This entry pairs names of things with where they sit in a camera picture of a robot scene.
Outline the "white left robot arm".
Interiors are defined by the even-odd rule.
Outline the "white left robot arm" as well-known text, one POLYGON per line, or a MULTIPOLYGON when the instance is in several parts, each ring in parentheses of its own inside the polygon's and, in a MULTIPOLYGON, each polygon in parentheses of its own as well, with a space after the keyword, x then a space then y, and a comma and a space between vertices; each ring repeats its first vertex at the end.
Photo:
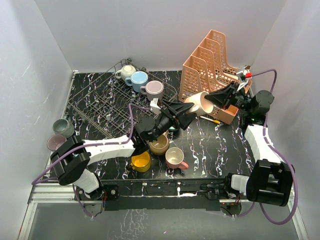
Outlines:
POLYGON ((193 102, 161 101, 162 108, 156 117, 145 115, 131 124, 129 134, 118 138, 85 141, 71 136, 50 156, 51 167, 61 186, 74 185, 97 200, 104 187, 99 177, 88 166, 107 159, 132 157, 147 151, 170 127, 185 130, 196 118, 198 106, 193 102))

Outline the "pink mug white inside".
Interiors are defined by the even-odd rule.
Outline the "pink mug white inside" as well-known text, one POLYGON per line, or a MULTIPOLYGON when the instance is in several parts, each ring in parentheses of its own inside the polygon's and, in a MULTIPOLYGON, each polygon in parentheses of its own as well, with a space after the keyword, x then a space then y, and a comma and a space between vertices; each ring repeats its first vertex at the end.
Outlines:
POLYGON ((170 147, 165 153, 166 165, 171 169, 186 170, 189 165, 184 161, 185 155, 178 147, 170 147))

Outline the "white speckled ceramic mug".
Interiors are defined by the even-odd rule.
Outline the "white speckled ceramic mug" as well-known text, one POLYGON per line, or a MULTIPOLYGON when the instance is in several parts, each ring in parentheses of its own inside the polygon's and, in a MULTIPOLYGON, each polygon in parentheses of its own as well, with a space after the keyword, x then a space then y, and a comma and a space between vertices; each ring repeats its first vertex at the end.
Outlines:
POLYGON ((137 70, 134 66, 125 65, 120 70, 116 71, 114 73, 114 76, 117 79, 122 79, 123 81, 125 81, 126 78, 130 78, 136 71, 137 70))

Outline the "light blue textured mug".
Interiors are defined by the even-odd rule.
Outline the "light blue textured mug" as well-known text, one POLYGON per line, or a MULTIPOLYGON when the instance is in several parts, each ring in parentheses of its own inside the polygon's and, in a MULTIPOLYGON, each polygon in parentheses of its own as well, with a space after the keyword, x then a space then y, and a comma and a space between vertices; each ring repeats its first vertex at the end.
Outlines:
POLYGON ((140 87, 145 86, 148 83, 148 74, 144 71, 136 71, 130 77, 125 78, 125 83, 127 86, 133 88, 137 93, 140 93, 140 87))

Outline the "lilac ceramic mug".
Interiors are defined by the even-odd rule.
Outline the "lilac ceramic mug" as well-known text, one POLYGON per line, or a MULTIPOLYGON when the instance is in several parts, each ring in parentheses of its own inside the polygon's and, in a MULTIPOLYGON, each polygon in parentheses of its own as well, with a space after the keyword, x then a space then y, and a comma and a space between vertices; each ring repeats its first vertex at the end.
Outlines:
POLYGON ((164 85, 160 81, 152 80, 145 86, 140 87, 140 93, 146 95, 149 101, 162 99, 164 95, 164 85))

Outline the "tan brown mug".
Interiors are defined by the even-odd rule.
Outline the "tan brown mug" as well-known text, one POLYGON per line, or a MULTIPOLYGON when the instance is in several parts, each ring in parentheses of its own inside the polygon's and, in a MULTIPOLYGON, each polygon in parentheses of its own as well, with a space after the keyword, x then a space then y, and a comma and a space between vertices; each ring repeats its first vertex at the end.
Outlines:
POLYGON ((153 154, 161 156, 164 155, 166 151, 169 149, 169 145, 170 144, 167 136, 162 134, 157 138, 157 140, 149 143, 149 150, 153 154))

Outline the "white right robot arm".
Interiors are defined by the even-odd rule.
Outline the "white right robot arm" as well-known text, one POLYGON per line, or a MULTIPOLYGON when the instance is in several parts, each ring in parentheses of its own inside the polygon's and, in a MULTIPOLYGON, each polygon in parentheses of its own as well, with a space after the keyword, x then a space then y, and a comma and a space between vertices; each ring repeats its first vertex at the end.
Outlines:
POLYGON ((233 82, 226 87, 210 92, 205 98, 224 109, 235 106, 244 112, 245 138, 255 159, 249 176, 230 173, 225 178, 223 194, 233 199, 243 194, 251 202, 284 207, 287 205, 293 185, 293 166, 287 164, 273 150, 267 136, 266 117, 274 101, 268 90, 260 90, 253 97, 239 89, 233 82))

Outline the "cream pink speckled mug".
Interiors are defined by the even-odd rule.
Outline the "cream pink speckled mug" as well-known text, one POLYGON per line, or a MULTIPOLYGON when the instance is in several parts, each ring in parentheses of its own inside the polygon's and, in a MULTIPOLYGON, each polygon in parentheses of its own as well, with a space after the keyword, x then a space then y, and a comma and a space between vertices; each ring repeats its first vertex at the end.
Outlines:
POLYGON ((214 109, 214 104, 205 98, 208 94, 208 92, 202 91, 188 97, 184 103, 193 103, 194 105, 187 111, 187 113, 196 113, 197 116, 210 114, 214 109))

